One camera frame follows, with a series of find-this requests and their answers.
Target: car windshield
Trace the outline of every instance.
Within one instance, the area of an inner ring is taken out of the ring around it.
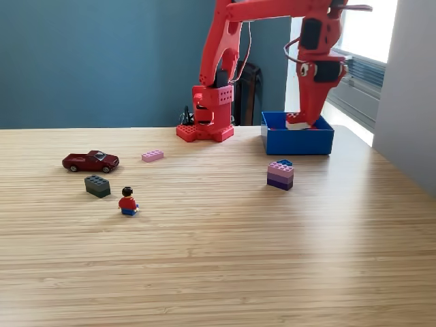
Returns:
[[[99,159],[101,161],[106,157],[106,154],[102,153],[102,152],[97,152],[96,154],[94,154],[94,157],[96,157],[97,159]]]

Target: purple lego brick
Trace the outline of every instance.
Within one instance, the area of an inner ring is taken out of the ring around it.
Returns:
[[[164,157],[164,153],[162,151],[155,150],[155,151],[144,153],[142,155],[142,160],[145,162],[152,162],[162,159],[163,157]]]
[[[266,184],[276,187],[278,189],[284,189],[285,191],[289,191],[294,186],[294,182],[291,182],[290,184],[283,184],[277,181],[273,181],[272,179],[268,179],[266,181]]]
[[[273,174],[272,172],[269,172],[266,176],[268,179],[272,179],[273,181],[283,183],[283,184],[290,184],[291,182],[294,181],[294,175],[286,178],[286,177],[283,177],[280,175]]]
[[[278,162],[272,162],[268,166],[268,172],[285,178],[289,178],[294,175],[294,167],[282,165]]]

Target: red shirt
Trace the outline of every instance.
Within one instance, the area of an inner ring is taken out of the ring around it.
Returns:
[[[136,210],[136,202],[133,198],[122,198],[118,206],[122,209]]]

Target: black chair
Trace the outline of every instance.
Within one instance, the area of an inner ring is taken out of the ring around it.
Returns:
[[[238,62],[238,72],[242,64],[242,61]],[[252,63],[247,63],[239,81],[236,82],[235,89],[233,109],[234,124],[235,126],[252,126],[256,95],[258,98],[261,98],[262,94],[262,72],[260,68]],[[243,110],[243,90],[245,89],[248,90],[248,96],[246,99],[247,105]]]

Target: red toy car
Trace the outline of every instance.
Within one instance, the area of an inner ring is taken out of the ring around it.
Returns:
[[[72,172],[88,170],[108,173],[118,167],[119,163],[120,160],[116,155],[107,155],[101,151],[89,151],[87,155],[71,153],[62,160],[62,166]]]

